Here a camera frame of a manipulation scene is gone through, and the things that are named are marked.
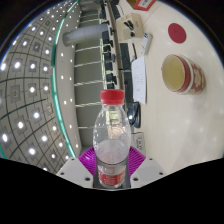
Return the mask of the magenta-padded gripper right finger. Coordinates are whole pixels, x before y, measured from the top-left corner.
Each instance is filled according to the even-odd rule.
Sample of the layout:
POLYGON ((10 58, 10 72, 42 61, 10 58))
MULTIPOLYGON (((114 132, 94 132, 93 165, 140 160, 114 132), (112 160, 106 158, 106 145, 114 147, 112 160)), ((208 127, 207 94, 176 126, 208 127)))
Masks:
POLYGON ((140 188, 166 176, 154 158, 147 158, 131 147, 127 159, 127 187, 140 188))

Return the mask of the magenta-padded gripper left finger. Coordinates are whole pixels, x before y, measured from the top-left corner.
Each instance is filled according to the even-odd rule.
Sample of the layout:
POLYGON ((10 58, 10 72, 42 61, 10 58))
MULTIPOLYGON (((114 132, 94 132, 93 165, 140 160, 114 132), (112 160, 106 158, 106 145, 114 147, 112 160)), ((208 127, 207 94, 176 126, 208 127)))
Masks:
POLYGON ((87 149, 78 158, 70 157, 57 172, 57 176, 84 188, 94 186, 95 174, 96 156, 93 147, 87 149))

